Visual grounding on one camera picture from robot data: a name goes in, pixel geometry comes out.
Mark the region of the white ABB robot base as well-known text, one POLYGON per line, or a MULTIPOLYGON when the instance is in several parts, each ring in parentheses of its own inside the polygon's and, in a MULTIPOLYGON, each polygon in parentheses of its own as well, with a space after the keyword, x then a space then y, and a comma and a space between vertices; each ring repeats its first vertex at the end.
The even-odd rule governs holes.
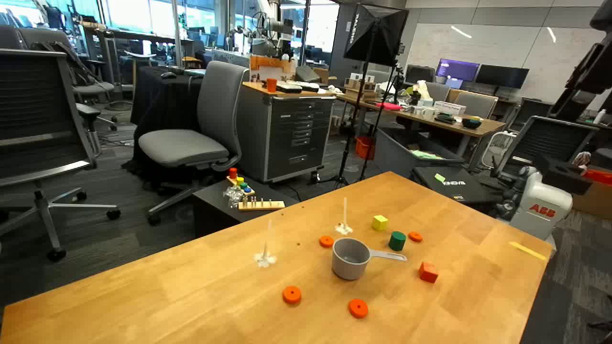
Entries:
POLYGON ((524 169, 523 175, 526 182, 511 224, 538 240, 551 242, 557 224, 572 211, 572 196, 545 184, 534 167, 524 169))

